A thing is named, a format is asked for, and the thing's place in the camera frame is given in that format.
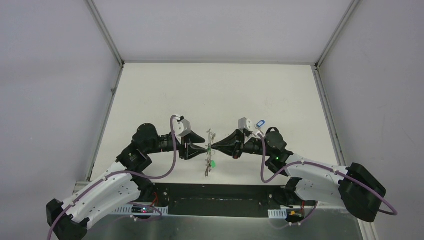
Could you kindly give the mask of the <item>grey perforated key organizer plate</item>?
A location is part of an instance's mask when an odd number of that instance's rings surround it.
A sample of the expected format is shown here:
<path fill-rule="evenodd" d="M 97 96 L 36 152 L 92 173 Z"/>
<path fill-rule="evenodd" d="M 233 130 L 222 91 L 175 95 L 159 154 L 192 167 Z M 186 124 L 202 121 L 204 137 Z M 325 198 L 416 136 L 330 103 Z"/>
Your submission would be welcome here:
<path fill-rule="evenodd" d="M 209 129 L 207 131 L 208 134 L 208 140 L 207 140 L 207 149 L 206 149 L 206 170 L 204 173 L 204 176 L 207 178 L 209 176 L 209 173 L 216 167 L 215 161 L 212 159 L 212 156 L 214 155 L 214 150 L 212 149 L 212 145 L 214 143 L 216 134 L 212 132 L 212 129 Z"/>

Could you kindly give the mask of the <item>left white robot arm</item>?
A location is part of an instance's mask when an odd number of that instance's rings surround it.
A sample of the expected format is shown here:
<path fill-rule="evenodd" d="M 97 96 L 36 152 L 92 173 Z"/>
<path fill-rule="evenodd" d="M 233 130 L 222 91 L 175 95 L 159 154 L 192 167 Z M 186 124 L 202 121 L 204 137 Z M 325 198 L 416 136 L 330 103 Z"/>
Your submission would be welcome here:
<path fill-rule="evenodd" d="M 159 135 L 153 124 L 140 125 L 130 144 L 96 180 L 71 197 L 52 199 L 46 205 L 47 238 L 81 240 L 99 220 L 122 205 L 136 200 L 158 203 L 153 181 L 169 176 L 178 158 L 190 160 L 207 152 L 199 145 L 206 140 L 192 131 L 189 121 L 178 117 L 170 121 L 170 127 L 169 134 Z M 166 152 L 173 153 L 170 170 L 162 176 L 145 175 L 153 162 L 149 155 Z"/>

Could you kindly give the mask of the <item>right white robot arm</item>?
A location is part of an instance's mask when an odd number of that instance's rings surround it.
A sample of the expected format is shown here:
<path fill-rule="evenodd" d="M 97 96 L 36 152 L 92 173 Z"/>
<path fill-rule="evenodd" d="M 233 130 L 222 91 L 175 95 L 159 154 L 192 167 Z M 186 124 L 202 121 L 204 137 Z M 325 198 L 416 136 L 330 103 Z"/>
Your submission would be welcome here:
<path fill-rule="evenodd" d="M 387 191 L 363 165 L 331 165 L 302 157 L 286 149 L 287 143 L 275 127 L 258 136 L 236 129 L 211 147 L 233 159 L 242 154 L 262 156 L 260 177 L 263 183 L 269 183 L 277 175 L 288 177 L 281 200 L 284 206 L 300 201 L 323 202 L 345 208 L 368 223 L 374 222 L 381 212 Z"/>

